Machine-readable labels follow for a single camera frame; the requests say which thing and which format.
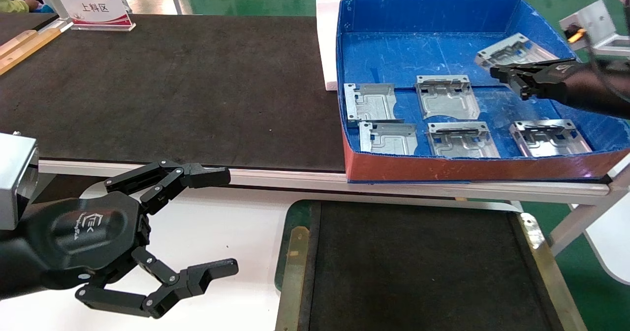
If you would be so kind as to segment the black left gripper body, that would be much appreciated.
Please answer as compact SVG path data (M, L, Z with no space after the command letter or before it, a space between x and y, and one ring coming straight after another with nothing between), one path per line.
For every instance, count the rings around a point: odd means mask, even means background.
M117 282L136 266L151 228L140 204L119 192L34 204L22 220L22 275L43 289Z

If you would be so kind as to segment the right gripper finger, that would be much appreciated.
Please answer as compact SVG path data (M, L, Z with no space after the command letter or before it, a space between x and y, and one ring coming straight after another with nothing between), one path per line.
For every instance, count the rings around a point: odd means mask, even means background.
M538 94L536 86L531 86L527 79L513 78L511 80L511 91L517 94L522 100L529 100Z
M527 73L537 73L545 69L546 67L565 64L565 63L576 63L576 60L543 60L538 62L530 62L530 63L510 63L510 64L502 64L491 67L491 77L492 78L505 78L509 71L519 71L519 72L527 72Z

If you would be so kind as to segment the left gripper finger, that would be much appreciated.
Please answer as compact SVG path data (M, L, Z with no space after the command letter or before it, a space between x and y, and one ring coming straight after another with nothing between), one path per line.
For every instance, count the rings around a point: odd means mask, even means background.
M204 168L200 163L179 164L170 160L156 161L107 179L108 193L128 196L147 190L140 196L141 211L154 215L186 188L222 187L230 184L226 167Z
M149 295L106 289L109 278L94 278L76 292L76 299L88 308L132 315L161 318L178 302L203 295L209 284L218 278L239 272L236 259L224 259L175 272L146 248L138 247L131 253L133 263L160 282L159 288Z

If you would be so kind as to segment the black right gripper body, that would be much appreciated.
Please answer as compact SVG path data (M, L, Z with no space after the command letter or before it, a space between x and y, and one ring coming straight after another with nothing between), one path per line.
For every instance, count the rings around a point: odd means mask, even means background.
M537 73L538 98L551 99L581 111L630 118L628 60L598 60L601 76L591 64L576 62L546 67Z

